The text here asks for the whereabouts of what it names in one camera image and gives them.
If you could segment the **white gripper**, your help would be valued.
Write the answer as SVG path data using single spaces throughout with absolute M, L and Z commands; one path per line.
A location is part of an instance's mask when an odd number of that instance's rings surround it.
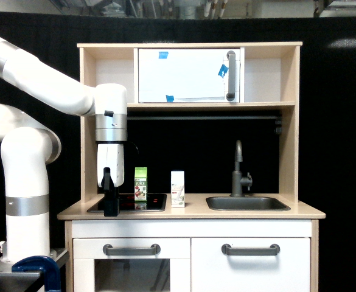
M 119 215 L 117 191 L 124 183 L 124 146 L 122 144 L 97 145 L 97 180 L 104 193 L 104 216 Z

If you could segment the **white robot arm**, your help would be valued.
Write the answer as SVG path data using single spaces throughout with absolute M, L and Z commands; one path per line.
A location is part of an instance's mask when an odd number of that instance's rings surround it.
M 96 118 L 97 183 L 106 194 L 115 195 L 124 183 L 126 88 L 115 83 L 83 85 L 1 37 L 0 78 L 62 113 Z M 48 256 L 46 166 L 59 157 L 61 142 L 33 117 L 0 104 L 0 145 L 7 233 L 3 259 L 16 263 Z

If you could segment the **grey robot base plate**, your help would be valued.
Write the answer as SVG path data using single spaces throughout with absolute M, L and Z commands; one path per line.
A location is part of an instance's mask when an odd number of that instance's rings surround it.
M 0 260 L 0 291 L 61 291 L 60 269 L 69 260 L 66 249 L 32 256 L 17 263 Z

